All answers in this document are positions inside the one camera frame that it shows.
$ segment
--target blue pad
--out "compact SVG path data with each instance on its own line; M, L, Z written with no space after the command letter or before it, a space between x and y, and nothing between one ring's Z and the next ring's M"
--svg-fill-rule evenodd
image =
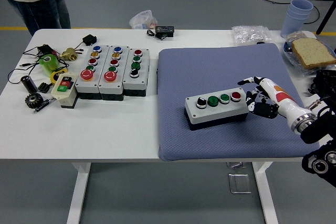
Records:
M282 116L248 114L246 121L191 131L185 98L238 87L248 77L266 77L302 106L274 44L228 48L164 49L159 53L159 157L163 161L205 158L303 157L319 148L305 144ZM242 86L253 90L255 84Z

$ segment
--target yellow floor line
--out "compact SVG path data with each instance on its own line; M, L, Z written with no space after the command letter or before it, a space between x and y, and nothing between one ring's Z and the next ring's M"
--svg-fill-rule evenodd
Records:
M102 28L102 27L73 27L73 29L124 29L124 28ZM25 31L28 30L24 26L0 26L2 31ZM319 34L320 36L336 36L335 32L323 31Z
M334 32L328 32L328 31L323 31L319 34L319 36L336 36L336 33Z

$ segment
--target tabletop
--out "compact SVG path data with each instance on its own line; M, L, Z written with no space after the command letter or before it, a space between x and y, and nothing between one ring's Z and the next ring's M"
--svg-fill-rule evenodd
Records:
M285 40L280 31L270 31L272 43L282 52ZM26 50L48 44L57 52L75 48L82 38L97 37L95 45L128 46L148 49L150 72L146 97L124 97L123 101L81 100L74 109L63 109L58 102L33 114L25 104L28 95L21 84L7 83L0 96L2 132L0 159L58 160L69 162L150 162L159 161L156 68L159 52L166 48L232 47L236 46L231 30L175 30L174 37L158 40L146 35L146 30L131 29L42 29L31 39ZM84 49L69 72L79 73ZM32 56L23 55L18 66L33 63ZM304 103L314 98L305 95L311 79L297 73L286 63L288 73ZM14 71L10 80L17 82L28 71ZM37 66L31 78L38 86L50 83L43 69ZM50 92L42 94L50 98Z

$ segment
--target bread slice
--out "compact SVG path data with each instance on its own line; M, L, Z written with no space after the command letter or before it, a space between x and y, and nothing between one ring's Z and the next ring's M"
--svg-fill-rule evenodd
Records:
M292 49L304 69L320 68L336 64L336 58L317 39L296 39L292 42Z

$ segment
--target blue plastic cup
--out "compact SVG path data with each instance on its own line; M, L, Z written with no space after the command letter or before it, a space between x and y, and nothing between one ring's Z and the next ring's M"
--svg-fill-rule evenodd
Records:
M314 5L308 0L292 0L289 5L289 9L297 14L310 14Z
M281 29L281 37L285 38L287 35L294 33L295 31L301 31L307 18L294 18L287 12L285 21L283 22Z
M298 18L298 19L308 18L310 15L310 14L299 14L299 13L293 12L291 9L288 9L287 13L293 18Z

